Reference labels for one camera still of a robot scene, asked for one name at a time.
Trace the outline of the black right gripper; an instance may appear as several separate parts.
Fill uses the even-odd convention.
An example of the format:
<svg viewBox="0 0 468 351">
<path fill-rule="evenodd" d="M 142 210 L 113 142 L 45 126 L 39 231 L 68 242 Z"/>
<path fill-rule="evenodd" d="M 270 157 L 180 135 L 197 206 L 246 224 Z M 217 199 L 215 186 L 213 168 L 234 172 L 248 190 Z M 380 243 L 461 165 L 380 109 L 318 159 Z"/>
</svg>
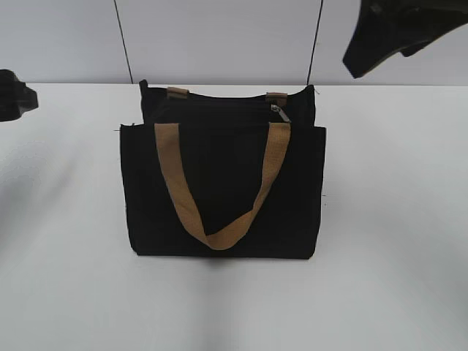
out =
<svg viewBox="0 0 468 351">
<path fill-rule="evenodd" d="M 466 24 L 466 1 L 362 1 L 342 61 L 361 78 L 395 53 L 413 56 Z"/>
</svg>

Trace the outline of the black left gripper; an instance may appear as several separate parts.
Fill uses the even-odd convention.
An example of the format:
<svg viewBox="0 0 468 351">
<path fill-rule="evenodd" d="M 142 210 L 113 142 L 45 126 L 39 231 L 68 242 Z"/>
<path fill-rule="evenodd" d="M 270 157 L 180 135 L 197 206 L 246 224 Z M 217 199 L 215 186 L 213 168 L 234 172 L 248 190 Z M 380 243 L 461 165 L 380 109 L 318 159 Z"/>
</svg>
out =
<svg viewBox="0 0 468 351">
<path fill-rule="evenodd" d="M 15 121 L 38 108 L 37 93 L 20 81 L 13 71 L 1 70 L 0 120 Z"/>
</svg>

